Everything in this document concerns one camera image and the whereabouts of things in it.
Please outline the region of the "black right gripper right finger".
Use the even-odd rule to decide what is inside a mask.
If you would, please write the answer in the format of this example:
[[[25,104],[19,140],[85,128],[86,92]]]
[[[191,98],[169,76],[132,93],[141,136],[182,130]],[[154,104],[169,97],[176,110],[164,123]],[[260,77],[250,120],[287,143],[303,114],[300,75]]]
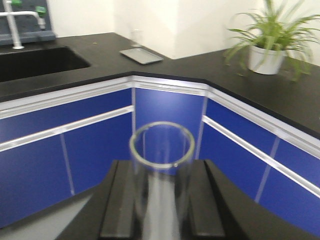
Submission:
[[[191,169],[188,218],[193,237],[225,236],[216,199],[202,160],[196,160]]]

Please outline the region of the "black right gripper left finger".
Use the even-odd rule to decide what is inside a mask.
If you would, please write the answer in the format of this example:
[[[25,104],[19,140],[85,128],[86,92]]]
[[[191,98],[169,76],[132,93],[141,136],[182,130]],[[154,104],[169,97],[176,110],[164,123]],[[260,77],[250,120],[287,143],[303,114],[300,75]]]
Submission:
[[[134,178],[132,163],[121,160],[105,208],[99,236],[101,238],[132,238],[135,228]]]

